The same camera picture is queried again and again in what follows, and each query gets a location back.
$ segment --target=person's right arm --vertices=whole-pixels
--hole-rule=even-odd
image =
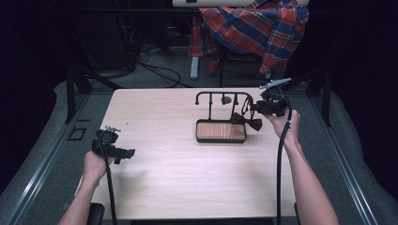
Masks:
[[[281,137],[287,115],[276,117],[265,115]],[[293,111],[290,129],[283,142],[292,170],[293,186],[301,224],[339,224],[330,200],[305,158],[299,143],[299,113]]]

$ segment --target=plaid shirt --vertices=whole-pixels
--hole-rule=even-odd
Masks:
[[[255,0],[245,8],[204,7],[192,26],[189,55],[212,55],[210,69],[218,65],[214,38],[236,53],[263,58],[259,72],[270,74],[287,63],[304,35],[309,11],[297,0]]]

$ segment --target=gray carpet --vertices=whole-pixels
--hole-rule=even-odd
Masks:
[[[176,49],[170,52],[153,51],[149,54],[147,63],[153,66],[171,68],[181,75],[181,82],[187,85],[201,87],[217,87],[219,85],[218,74],[207,72],[208,58],[200,60],[199,78],[196,81],[190,79],[191,59],[186,56],[184,49]],[[252,76],[256,69],[248,70],[242,65],[227,64],[225,73],[227,76],[244,75]],[[113,79],[126,88],[163,88],[172,82],[166,83],[162,78],[149,72],[147,69],[137,66],[129,76]],[[100,128],[103,115],[112,96],[112,90],[102,83],[91,81],[94,91],[90,96],[81,96],[76,93],[81,108],[70,125],[65,125],[67,118],[66,87],[61,83],[55,91],[58,95],[54,113],[43,130],[37,144],[31,154],[14,177],[6,191],[0,197],[0,224],[7,224],[10,218],[20,213],[17,221],[22,224],[56,224],[62,217],[65,209],[73,199],[73,194],[83,170],[84,154],[90,149],[94,133]],[[259,81],[225,81],[231,85],[259,85]],[[306,98],[299,86],[297,90],[287,93],[292,105],[301,114],[300,141],[305,155],[319,180],[328,193],[333,206],[336,209],[341,224],[364,224],[366,219],[359,211],[355,198],[347,182],[344,180],[342,170],[336,161],[333,143],[329,133],[335,135],[339,147],[349,164],[349,168],[355,175],[356,181],[366,198],[371,212],[378,224],[396,224],[398,221],[398,203],[381,186],[378,185],[372,173],[362,160],[362,153],[358,134],[352,122],[344,110],[341,100],[332,95],[330,105],[330,120],[332,127],[325,127],[319,119],[318,99]],[[68,141],[69,134],[74,128],[85,129],[85,134],[80,141]],[[40,163],[55,147],[59,148],[54,156],[54,164],[49,165],[50,172],[45,174],[39,192],[31,196],[24,208],[25,213],[15,212],[15,206],[21,200],[29,181],[40,168]],[[120,224],[130,224],[130,221],[120,221]],[[284,217],[283,224],[297,224],[294,217]]]

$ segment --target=bow tie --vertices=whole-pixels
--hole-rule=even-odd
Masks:
[[[231,116],[231,123],[232,124],[248,124],[250,127],[252,127],[255,130],[260,130],[261,127],[263,126],[263,121],[261,119],[246,119],[243,115],[240,115],[239,113],[234,112]]]

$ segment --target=bow tie strap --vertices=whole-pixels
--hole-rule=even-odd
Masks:
[[[248,124],[251,128],[255,130],[260,130],[263,126],[263,121],[261,119],[246,119],[243,115],[234,112],[231,116],[232,124]]]

